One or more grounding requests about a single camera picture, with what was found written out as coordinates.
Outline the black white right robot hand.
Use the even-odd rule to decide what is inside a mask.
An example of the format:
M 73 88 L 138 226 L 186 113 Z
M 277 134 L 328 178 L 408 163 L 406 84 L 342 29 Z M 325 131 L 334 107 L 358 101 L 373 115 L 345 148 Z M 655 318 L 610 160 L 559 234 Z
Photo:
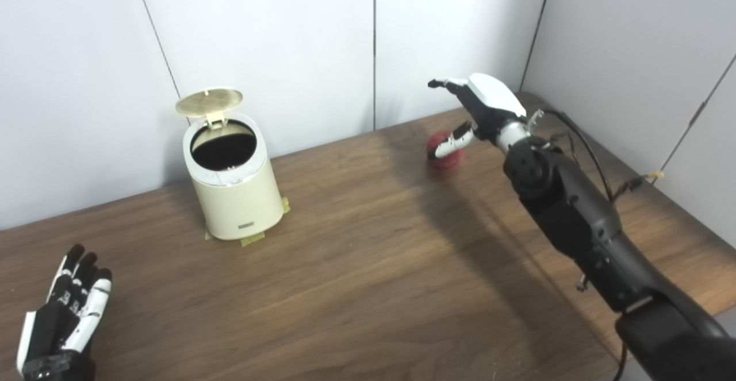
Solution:
M 467 79 L 434 78 L 428 87 L 445 88 L 471 117 L 470 122 L 429 147 L 430 161 L 446 159 L 474 140 L 488 141 L 507 155 L 513 145 L 531 137 L 526 110 L 515 93 L 497 78 L 483 73 L 473 73 Z

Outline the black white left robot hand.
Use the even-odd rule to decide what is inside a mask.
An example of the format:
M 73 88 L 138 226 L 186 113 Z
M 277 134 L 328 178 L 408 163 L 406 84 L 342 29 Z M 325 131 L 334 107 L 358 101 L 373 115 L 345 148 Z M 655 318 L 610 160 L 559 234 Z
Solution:
M 112 272 L 75 244 L 63 256 L 45 303 L 25 315 L 16 368 L 23 380 L 94 380 L 90 351 L 112 292 Z

